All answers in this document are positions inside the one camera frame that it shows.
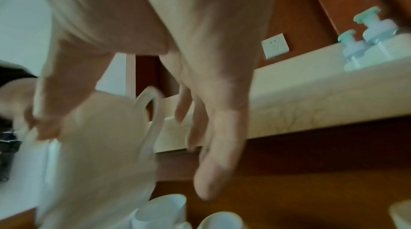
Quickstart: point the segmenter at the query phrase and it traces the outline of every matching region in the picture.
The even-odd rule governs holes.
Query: soap dispenser
[[[364,56],[365,51],[369,48],[369,45],[367,45],[365,41],[355,40],[355,33],[355,30],[347,30],[338,37],[338,42],[341,42],[345,46],[342,51],[346,59],[344,66],[345,71],[360,69],[359,58]]]
[[[363,38],[369,49],[358,59],[360,68],[411,56],[411,33],[401,30],[392,19],[380,20],[381,9],[372,7],[354,17],[367,26]]]

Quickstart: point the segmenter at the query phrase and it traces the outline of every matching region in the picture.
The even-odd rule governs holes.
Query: wall
[[[45,0],[0,0],[0,60],[38,75],[46,59],[51,13]],[[117,55],[97,89],[125,95],[125,55]]]

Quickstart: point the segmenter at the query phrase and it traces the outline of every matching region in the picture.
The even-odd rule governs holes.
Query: electrical outlet
[[[261,42],[261,45],[266,59],[270,59],[290,51],[283,34],[278,34],[274,37],[265,39]]]

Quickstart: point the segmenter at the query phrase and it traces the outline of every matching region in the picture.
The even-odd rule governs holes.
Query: white cup
[[[243,220],[231,212],[218,212],[208,216],[198,229],[246,229]]]
[[[398,229],[411,229],[411,200],[390,206],[390,215]]]
[[[131,218],[133,229],[185,229],[187,198],[180,194],[165,195],[137,209]]]

